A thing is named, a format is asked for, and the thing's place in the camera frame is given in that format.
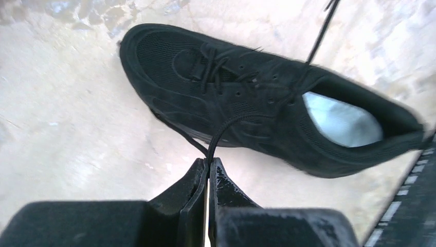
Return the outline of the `black shoelace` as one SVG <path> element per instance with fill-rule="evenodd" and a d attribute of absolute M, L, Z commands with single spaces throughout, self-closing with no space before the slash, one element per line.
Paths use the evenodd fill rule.
<path fill-rule="evenodd" d="M 173 123 L 170 123 L 166 119 L 162 117 L 162 115 L 158 114 L 156 111 L 152 111 L 152 114 L 161 122 L 163 122 L 165 125 L 170 127 L 172 130 L 176 131 L 178 134 L 180 134 L 182 137 L 184 137 L 190 144 L 192 144 L 195 148 L 197 148 L 202 154 L 204 154 L 207 158 L 207 164 L 210 165 L 212 163 L 212 160 L 214 158 L 214 153 L 216 151 L 216 148 L 218 146 L 218 143 L 223 136 L 223 134 L 235 123 L 246 120 L 248 118 L 260 118 L 260 119 L 267 119 L 271 121 L 275 121 L 277 116 L 282 111 L 282 108 L 289 102 L 294 103 L 297 96 L 302 95 L 304 91 L 303 82 L 305 78 L 307 77 L 310 69 L 311 69 L 311 62 L 318 51 L 320 44 L 324 38 L 324 35 L 329 27 L 329 24 L 337 10 L 337 7 L 339 5 L 340 1 L 330 1 L 325 8 L 325 10 L 329 10 L 329 13 L 322 25 L 322 28 L 318 34 L 318 38 L 311 50 L 311 53 L 307 59 L 307 61 L 304 63 L 301 76 L 298 78 L 298 81 L 290 88 L 290 93 L 286 95 L 285 98 L 281 99 L 274 111 L 271 115 L 265 115 L 261 113 L 255 113 L 255 112 L 248 112 L 241 114 L 239 116 L 234 116 L 227 121 L 223 123 L 223 125 L 217 130 L 216 134 L 211 138 L 209 142 L 209 147 L 205 148 L 200 143 L 195 141 L 193 137 L 191 137 L 186 131 L 182 130 L 181 128 L 177 127 Z"/>

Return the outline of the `black shoe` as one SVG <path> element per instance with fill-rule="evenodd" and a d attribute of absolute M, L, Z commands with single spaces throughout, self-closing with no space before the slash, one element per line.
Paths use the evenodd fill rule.
<path fill-rule="evenodd" d="M 164 24 L 131 28 L 119 48 L 125 74 L 149 109 L 205 148 L 228 119 L 248 112 L 273 114 L 304 66 L 301 61 Z M 303 87 L 303 94 L 287 103 L 274 122 L 260 118 L 237 122 L 218 146 L 248 148 L 328 179 L 356 174 L 422 148 L 424 126 L 403 106 L 313 65 Z M 381 139 L 360 147 L 335 143 L 310 118 L 305 93 L 368 111 L 381 128 Z"/>

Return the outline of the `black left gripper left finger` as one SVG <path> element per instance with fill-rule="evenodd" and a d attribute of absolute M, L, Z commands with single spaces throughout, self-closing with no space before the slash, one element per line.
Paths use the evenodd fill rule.
<path fill-rule="evenodd" d="M 203 246 L 208 167 L 186 174 L 150 201 L 42 201 L 22 207 L 1 246 Z"/>

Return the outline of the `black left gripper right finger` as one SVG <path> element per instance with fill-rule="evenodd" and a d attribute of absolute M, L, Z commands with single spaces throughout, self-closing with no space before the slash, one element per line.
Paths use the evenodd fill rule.
<path fill-rule="evenodd" d="M 358 246 L 341 212 L 328 208 L 262 208 L 227 175 L 210 165 L 211 246 Z"/>

